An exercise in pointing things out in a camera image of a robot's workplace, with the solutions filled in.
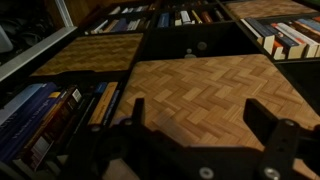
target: bookshelf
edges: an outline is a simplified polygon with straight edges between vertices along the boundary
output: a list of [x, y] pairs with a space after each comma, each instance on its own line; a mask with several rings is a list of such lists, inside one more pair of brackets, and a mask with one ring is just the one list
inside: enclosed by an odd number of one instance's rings
[[[79, 89], [86, 93], [88, 87], [96, 85], [99, 82], [116, 81], [121, 83], [118, 86], [119, 96], [115, 102], [114, 108], [111, 110], [111, 116], [114, 114], [120, 97], [126, 86], [127, 80], [135, 63], [138, 61], [149, 60], [172, 60], [181, 59], [186, 57], [216, 57], [216, 56], [232, 56], [232, 55], [253, 55], [263, 54], [275, 64], [281, 73], [289, 79], [291, 84], [302, 94], [309, 104], [319, 114], [320, 112], [320, 99], [313, 99], [320, 92], [320, 88], [312, 87], [312, 82], [316, 81], [314, 77], [308, 77], [303, 73], [309, 70], [317, 74], [316, 67], [319, 67], [319, 58], [297, 58], [290, 60], [275, 60], [255, 39], [253, 34], [248, 28], [240, 21], [239, 18], [227, 8], [228, 3], [245, 2], [245, 0], [200, 0], [200, 1], [169, 1], [169, 0], [156, 0], [156, 1], [139, 1], [139, 2], [126, 2], [116, 3], [99, 11], [92, 17], [92, 20], [79, 27], [77, 37], [108, 37], [114, 35], [129, 35], [129, 34], [142, 34], [141, 42], [137, 43], [138, 48], [127, 70], [105, 72], [94, 71], [76, 71], [66, 72], [57, 75], [39, 75], [19, 79], [21, 76], [30, 75], [35, 67], [31, 65], [25, 68], [28, 71], [22, 71], [18, 74], [12, 75], [1, 83], [2, 96], [5, 97], [2, 104], [10, 101], [16, 94], [23, 88], [33, 83], [54, 82], [59, 87], [67, 87], [70, 84], [77, 84]], [[118, 13], [112, 13], [119, 7]], [[223, 16], [223, 20], [219, 18], [219, 13]], [[187, 11], [190, 21], [194, 24], [176, 25], [176, 13], [180, 14], [181, 11]], [[194, 11], [200, 18], [203, 12], [207, 12], [212, 22], [199, 23], [197, 18], [193, 15]], [[168, 13], [169, 22], [165, 27], [159, 27], [159, 21], [163, 14]], [[319, 16], [320, 13], [298, 14], [298, 15], [285, 15], [274, 17], [255, 18], [262, 24], [270, 22], [280, 22], [283, 20], [292, 20], [296, 18], [310, 18]], [[99, 29], [107, 29], [108, 26], [114, 21], [125, 19], [126, 26], [111, 31], [109, 28], [106, 32], [99, 32]], [[139, 21], [135, 29], [128, 30], [129, 24], [134, 21]], [[45, 62], [52, 58], [51, 55], [43, 56]], [[37, 67], [45, 62], [37, 62]], [[300, 68], [300, 64], [304, 70], [301, 73], [296, 73], [296, 69]], [[81, 124], [82, 129], [85, 129], [86, 122]]]

